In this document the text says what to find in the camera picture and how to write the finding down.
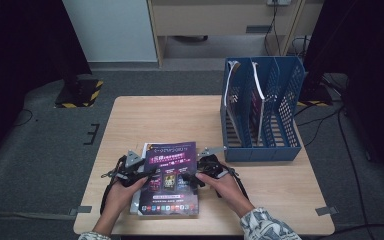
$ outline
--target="book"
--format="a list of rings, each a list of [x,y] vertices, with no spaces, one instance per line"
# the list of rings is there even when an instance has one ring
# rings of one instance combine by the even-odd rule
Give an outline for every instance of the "book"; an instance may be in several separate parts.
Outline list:
[[[255,145],[262,146],[263,139],[261,135],[264,115],[264,103],[265,97],[261,91],[260,80],[257,75],[258,63],[252,62],[253,80],[251,84],[251,111],[250,111],[250,123],[252,129],[256,132]]]
[[[197,215],[196,143],[147,144],[144,171],[156,168],[141,188],[139,216]]]
[[[239,131],[238,127],[238,118],[236,116],[236,110],[235,105],[238,102],[238,94],[239,94],[239,88],[233,86],[234,81],[233,78],[235,76],[236,71],[241,66],[241,64],[238,61],[228,61],[228,67],[229,67],[229,75],[226,80],[226,89],[223,95],[223,105],[226,109],[227,115],[233,125],[233,129],[236,133],[236,137],[239,140],[239,143],[242,144],[242,138],[241,133]]]

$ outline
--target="white wall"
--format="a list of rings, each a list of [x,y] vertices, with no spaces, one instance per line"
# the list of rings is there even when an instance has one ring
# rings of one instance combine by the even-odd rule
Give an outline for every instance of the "white wall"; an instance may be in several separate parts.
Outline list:
[[[88,62],[157,62],[146,0],[63,0]]]

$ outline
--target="light wood tabletop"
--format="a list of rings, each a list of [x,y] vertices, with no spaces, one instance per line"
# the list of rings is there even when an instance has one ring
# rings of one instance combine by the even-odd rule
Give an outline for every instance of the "light wood tabletop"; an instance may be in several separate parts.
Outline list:
[[[221,96],[123,96],[115,100],[96,156],[74,231],[92,230],[99,218],[102,195],[114,168],[128,150],[138,154],[146,142],[195,141],[197,152],[223,146]],[[223,153],[217,154],[224,163]],[[265,207],[300,235],[334,232],[330,215],[315,209],[326,206],[305,148],[290,162],[227,163],[239,173],[254,206]],[[119,235],[243,235],[239,218],[209,187],[200,188],[199,215],[187,219],[144,219],[126,209],[113,234]]]

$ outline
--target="person's arm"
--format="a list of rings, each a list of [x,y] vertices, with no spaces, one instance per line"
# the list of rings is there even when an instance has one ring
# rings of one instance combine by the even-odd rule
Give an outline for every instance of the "person's arm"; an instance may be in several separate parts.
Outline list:
[[[142,178],[130,187],[124,187],[119,181],[114,183],[108,193],[104,211],[96,222],[92,232],[82,233],[79,240],[111,239],[111,232],[121,212],[130,204],[133,194],[138,191],[147,178]]]
[[[220,179],[197,173],[196,177],[212,186],[240,218],[245,239],[301,239],[288,225],[270,216],[264,208],[255,208],[243,195],[235,179],[226,174]]]

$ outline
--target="blue file holder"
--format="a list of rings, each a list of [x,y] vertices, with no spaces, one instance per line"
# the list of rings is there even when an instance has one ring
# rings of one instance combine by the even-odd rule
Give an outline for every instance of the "blue file holder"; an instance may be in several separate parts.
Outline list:
[[[304,80],[305,70],[297,57],[227,58],[223,93],[227,87],[229,61],[241,65],[229,81],[236,89],[235,111],[239,137],[226,113],[223,97],[220,107],[223,144],[227,162],[292,161],[301,150],[294,127],[294,112]],[[261,145],[255,145],[255,130],[249,124],[251,109],[252,62],[258,64],[257,75],[265,96]]]

